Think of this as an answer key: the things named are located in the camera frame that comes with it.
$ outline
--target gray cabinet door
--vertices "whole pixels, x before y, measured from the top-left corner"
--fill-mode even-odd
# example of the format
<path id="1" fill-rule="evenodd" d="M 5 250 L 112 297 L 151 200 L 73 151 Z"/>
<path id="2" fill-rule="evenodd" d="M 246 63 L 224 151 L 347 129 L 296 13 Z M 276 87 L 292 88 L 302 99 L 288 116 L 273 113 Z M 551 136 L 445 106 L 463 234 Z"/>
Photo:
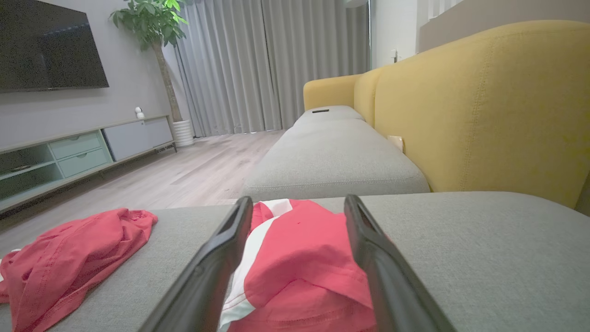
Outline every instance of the gray cabinet door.
<path id="1" fill-rule="evenodd" d="M 103 132 L 115 161 L 153 148 L 144 121 L 104 128 Z"/>
<path id="2" fill-rule="evenodd" d="M 166 118 L 147 120 L 146 129 L 152 147 L 172 141 L 172 132 Z"/>

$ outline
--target plant pot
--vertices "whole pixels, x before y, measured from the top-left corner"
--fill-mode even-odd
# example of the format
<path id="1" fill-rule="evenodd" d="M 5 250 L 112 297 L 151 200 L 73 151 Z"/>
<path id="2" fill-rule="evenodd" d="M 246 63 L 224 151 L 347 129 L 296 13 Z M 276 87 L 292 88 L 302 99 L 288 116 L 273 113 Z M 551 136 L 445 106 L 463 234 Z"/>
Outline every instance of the plant pot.
<path id="1" fill-rule="evenodd" d="M 174 128 L 174 140 L 178 148 L 189 147 L 195 143 L 192 137 L 190 120 L 172 122 L 172 127 Z"/>

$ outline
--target curtain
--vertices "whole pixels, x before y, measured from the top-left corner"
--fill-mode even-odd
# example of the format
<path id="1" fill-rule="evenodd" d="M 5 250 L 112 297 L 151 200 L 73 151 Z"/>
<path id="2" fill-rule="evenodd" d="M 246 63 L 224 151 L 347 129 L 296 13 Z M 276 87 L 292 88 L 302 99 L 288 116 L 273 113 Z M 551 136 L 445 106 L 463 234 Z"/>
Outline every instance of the curtain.
<path id="1" fill-rule="evenodd" d="M 305 111 L 305 83 L 369 70 L 368 6 L 343 0 L 263 0 L 264 26 L 281 123 Z"/>
<path id="2" fill-rule="evenodd" d="M 342 0 L 195 0 L 179 65 L 206 136 L 287 129 L 310 80 L 369 70 L 367 6 Z"/>
<path id="3" fill-rule="evenodd" d="M 281 129 L 260 0 L 197 0 L 179 43 L 193 125 L 205 136 Z"/>

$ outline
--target wall-mounted tv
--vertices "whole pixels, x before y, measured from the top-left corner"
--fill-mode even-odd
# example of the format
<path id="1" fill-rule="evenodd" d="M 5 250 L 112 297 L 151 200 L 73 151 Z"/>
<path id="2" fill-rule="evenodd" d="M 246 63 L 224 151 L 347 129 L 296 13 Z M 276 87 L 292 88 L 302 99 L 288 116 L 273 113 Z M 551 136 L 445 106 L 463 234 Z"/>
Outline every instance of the wall-mounted tv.
<path id="1" fill-rule="evenodd" d="M 0 0 L 0 92 L 108 86 L 85 13 Z"/>

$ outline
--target red clothing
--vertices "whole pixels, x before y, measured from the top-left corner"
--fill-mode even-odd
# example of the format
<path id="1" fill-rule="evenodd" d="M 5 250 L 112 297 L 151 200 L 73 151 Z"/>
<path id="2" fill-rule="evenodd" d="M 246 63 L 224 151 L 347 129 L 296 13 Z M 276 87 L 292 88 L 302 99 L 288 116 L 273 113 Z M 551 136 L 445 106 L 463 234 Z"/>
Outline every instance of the red clothing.
<path id="1" fill-rule="evenodd" d="M 346 217 L 312 201 L 254 206 L 251 231 L 220 318 L 221 331 L 375 331 L 366 274 Z"/>
<path id="2" fill-rule="evenodd" d="M 0 263 L 0 303 L 10 303 L 12 331 L 42 332 L 76 310 L 149 239 L 158 218 L 117 209 L 64 223 Z"/>

